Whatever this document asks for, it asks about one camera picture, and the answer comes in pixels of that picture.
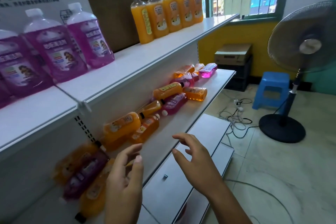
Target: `left hand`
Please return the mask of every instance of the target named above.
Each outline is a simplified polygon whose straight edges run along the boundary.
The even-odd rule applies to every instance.
[[[105,224],[136,224],[142,203],[144,166],[142,144],[132,145],[118,154],[106,181]],[[132,171],[126,165],[134,160]]]

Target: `fan base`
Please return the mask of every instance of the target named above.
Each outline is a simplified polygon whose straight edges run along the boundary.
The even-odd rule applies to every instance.
[[[300,122],[291,117],[286,117],[284,126],[280,125],[281,115],[268,114],[259,120],[260,130],[275,141],[282,143],[298,143],[306,136],[306,130]]]

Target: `forearm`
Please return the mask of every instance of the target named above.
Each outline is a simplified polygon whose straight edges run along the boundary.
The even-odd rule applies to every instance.
[[[222,182],[208,200],[219,224],[252,224],[230,189]]]

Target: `tiled floor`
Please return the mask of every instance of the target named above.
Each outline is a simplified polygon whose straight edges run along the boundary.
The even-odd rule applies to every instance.
[[[249,85],[245,92],[223,90],[206,113],[218,117],[225,107],[233,113],[233,99],[253,100],[256,90],[257,85]],[[259,128],[250,128],[243,139],[229,135],[235,153],[225,179],[253,184],[277,198],[249,185],[227,181],[254,224],[336,223],[335,103],[333,95],[298,92],[290,116],[303,124],[307,135],[297,144],[274,141]],[[242,116],[251,119],[252,125],[258,125],[260,117],[275,111],[253,110],[252,104],[243,107]],[[237,129],[234,132],[237,136],[245,133]],[[228,137],[222,142],[229,144]],[[217,223],[209,209],[203,224]]]

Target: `fingernail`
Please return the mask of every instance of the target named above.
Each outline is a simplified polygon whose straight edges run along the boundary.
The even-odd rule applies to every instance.
[[[141,155],[137,155],[135,160],[134,160],[135,163],[141,163],[142,162],[142,157]]]

